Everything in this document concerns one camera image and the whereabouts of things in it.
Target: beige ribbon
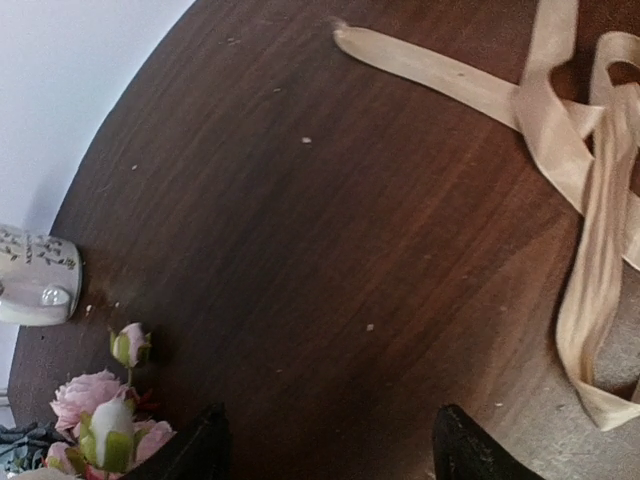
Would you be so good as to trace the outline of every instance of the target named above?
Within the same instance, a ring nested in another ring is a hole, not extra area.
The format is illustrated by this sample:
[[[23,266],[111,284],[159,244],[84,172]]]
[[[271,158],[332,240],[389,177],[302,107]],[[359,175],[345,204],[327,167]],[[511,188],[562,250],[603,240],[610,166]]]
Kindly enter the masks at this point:
[[[607,68],[614,62],[640,68],[640,38],[624,32],[602,35],[591,105],[561,100],[550,74],[573,56],[577,14],[578,0],[540,0],[519,86],[343,22],[336,24],[334,40],[362,62],[433,88],[520,131],[542,174],[585,215],[556,341],[584,408],[599,428],[610,430],[640,416],[640,404],[593,384],[594,361],[619,303],[622,258],[640,269],[640,198],[629,191],[640,146],[640,86],[614,87]],[[593,155],[583,141],[589,135]]]

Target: round table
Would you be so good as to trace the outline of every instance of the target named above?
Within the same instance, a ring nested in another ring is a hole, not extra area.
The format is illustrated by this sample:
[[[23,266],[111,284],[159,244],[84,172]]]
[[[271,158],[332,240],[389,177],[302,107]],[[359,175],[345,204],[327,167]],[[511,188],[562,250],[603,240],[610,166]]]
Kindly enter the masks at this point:
[[[55,222],[83,252],[84,295],[69,323],[21,330],[18,422],[52,419],[70,377],[122,375],[108,327],[143,322],[154,352],[136,385],[178,428],[224,401],[234,478],[432,478],[449,402],[548,478],[637,478],[638,422],[598,432],[554,351],[578,214],[517,134],[347,57],[327,21],[516,82],[535,6],[198,0],[105,120]],[[639,34],[637,13],[582,2],[563,94],[585,99],[597,36]],[[599,367],[615,387],[640,370],[640,280],[625,282]]]

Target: ceramic cup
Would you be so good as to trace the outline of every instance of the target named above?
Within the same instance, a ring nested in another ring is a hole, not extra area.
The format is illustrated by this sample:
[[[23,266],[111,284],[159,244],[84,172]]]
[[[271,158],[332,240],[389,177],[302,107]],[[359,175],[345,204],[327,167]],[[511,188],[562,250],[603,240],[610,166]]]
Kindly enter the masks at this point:
[[[81,272],[73,243],[0,225],[0,322],[64,323],[78,303]]]

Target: brown wooden surface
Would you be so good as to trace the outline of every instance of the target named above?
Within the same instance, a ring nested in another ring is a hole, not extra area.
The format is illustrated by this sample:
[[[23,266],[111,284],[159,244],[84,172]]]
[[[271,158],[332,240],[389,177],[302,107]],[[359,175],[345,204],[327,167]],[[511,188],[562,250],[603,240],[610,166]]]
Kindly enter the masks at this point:
[[[177,427],[225,401],[238,479],[431,478],[447,402],[549,479],[637,479],[640,422],[597,431],[554,353],[579,216],[517,134],[348,58],[327,21],[515,82],[535,5],[197,1],[64,202],[53,231],[82,248],[85,294],[73,322],[21,330],[17,420],[52,418],[70,376],[122,373],[107,326],[142,321],[156,351],[139,385]],[[561,92],[586,99],[598,35],[640,34],[639,9],[583,1]],[[626,269],[604,384],[640,371],[639,314]]]

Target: wooden table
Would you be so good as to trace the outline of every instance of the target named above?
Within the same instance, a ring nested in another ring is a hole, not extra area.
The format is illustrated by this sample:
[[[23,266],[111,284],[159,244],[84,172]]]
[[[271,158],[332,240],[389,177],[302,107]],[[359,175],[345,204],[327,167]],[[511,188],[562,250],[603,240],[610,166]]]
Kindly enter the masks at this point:
[[[177,427],[225,401],[238,479],[432,478],[447,402],[549,479],[637,479],[640,422],[596,430],[554,351],[578,214],[517,134],[348,58],[327,21],[516,82],[535,6],[197,1],[57,218],[84,253],[85,294],[71,323],[21,330],[18,422],[51,419],[70,376],[123,373],[107,327],[141,321],[155,353],[138,385]],[[640,34],[640,15],[637,0],[583,0],[580,15],[555,80],[584,101],[598,35]],[[630,269],[619,316],[599,375],[623,389],[640,372]]]

